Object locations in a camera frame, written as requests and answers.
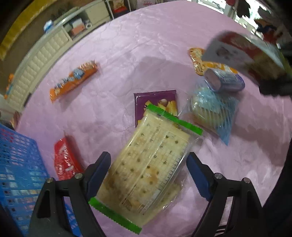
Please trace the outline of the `blue plastic basket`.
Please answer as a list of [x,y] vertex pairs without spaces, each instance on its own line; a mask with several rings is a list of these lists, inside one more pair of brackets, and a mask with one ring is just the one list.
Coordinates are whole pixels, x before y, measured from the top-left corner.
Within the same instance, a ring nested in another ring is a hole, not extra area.
[[23,236],[49,177],[37,142],[1,125],[1,205]]

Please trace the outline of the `red snack packet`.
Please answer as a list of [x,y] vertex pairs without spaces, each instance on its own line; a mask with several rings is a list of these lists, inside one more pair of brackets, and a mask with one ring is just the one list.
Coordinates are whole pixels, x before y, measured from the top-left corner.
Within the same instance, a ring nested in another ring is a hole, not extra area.
[[54,144],[54,168],[59,180],[67,180],[83,173],[80,152],[74,137],[65,135]]

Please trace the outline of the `cracker pack green ends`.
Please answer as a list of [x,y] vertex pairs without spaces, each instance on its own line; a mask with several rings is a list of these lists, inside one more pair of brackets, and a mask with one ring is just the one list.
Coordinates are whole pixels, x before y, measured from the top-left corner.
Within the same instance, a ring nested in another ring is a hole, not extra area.
[[177,177],[202,133],[201,128],[148,105],[90,205],[139,234],[181,190]]

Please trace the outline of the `clear blue striped snack bag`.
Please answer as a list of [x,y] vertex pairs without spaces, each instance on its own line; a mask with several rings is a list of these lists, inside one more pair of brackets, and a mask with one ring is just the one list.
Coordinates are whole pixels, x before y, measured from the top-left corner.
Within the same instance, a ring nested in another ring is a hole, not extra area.
[[179,117],[216,135],[228,145],[239,102],[232,94],[213,92],[205,80],[199,80]]

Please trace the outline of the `purple yellow cracker bag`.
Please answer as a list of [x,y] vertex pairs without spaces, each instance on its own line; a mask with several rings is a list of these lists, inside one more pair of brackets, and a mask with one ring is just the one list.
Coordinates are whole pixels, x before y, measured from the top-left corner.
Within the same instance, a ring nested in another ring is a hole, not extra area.
[[173,116],[178,116],[176,90],[134,93],[135,98],[135,126],[143,118],[149,104],[153,104]]

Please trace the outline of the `blue doublemint gum can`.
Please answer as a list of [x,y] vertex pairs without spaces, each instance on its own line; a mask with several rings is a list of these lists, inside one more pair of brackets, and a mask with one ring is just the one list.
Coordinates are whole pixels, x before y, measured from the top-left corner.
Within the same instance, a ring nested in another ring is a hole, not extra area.
[[242,77],[233,72],[208,68],[204,72],[204,79],[208,87],[216,93],[239,92],[245,88]]

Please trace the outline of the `orange snack stick pack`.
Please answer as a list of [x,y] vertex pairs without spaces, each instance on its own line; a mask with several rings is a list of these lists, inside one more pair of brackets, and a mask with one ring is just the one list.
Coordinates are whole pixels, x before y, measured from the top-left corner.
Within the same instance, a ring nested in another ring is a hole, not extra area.
[[97,71],[98,66],[95,61],[83,63],[79,67],[75,68],[67,77],[61,79],[53,88],[50,89],[49,95],[51,102],[53,103],[61,96],[78,87]]

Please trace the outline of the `red white snack bag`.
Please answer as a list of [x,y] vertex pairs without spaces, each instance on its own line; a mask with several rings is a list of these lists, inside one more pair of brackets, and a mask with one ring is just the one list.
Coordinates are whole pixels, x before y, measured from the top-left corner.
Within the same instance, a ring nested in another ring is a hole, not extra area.
[[202,60],[225,64],[258,85],[291,76],[291,66],[280,50],[251,34],[219,33],[208,44]]

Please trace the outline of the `orange yellow snack packet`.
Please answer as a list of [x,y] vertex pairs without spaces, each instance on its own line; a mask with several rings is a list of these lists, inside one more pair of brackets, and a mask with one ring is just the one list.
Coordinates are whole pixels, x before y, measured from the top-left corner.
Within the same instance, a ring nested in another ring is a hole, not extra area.
[[192,60],[193,67],[195,69],[195,72],[198,75],[203,76],[204,72],[208,68],[224,70],[226,72],[232,72],[234,74],[238,73],[237,70],[230,68],[229,66],[227,66],[225,64],[215,63],[215,62],[210,62],[210,61],[203,61],[201,57],[204,54],[204,52],[205,52],[205,50],[202,48],[196,47],[196,48],[189,49],[189,55],[190,55],[190,58]]

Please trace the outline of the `cream tv cabinet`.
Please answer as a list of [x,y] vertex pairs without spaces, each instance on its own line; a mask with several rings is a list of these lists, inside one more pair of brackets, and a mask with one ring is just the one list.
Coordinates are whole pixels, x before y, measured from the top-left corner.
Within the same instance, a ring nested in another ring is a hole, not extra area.
[[108,1],[91,3],[70,10],[45,33],[18,65],[6,102],[21,112],[46,73],[75,43],[113,17]]

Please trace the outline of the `blue tissue box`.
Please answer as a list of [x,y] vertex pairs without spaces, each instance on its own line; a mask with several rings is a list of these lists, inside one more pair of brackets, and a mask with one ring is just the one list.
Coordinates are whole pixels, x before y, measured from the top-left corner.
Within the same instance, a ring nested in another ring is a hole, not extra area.
[[48,32],[52,27],[54,26],[54,23],[52,20],[49,20],[45,23],[43,29],[44,29],[44,32]]

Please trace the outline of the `white metal shelf rack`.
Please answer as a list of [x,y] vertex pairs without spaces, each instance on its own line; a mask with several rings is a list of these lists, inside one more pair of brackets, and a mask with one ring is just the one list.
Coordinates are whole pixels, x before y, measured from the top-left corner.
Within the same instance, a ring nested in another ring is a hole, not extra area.
[[105,0],[111,19],[116,19],[132,11],[129,0]]

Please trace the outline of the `yellow cloth on wall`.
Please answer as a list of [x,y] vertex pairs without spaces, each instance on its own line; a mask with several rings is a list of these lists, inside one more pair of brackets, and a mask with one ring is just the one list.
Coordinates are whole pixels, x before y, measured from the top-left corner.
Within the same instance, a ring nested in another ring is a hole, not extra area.
[[21,33],[29,24],[45,9],[55,3],[56,0],[36,0],[32,1],[16,18],[12,26],[1,42],[1,60],[3,61]]

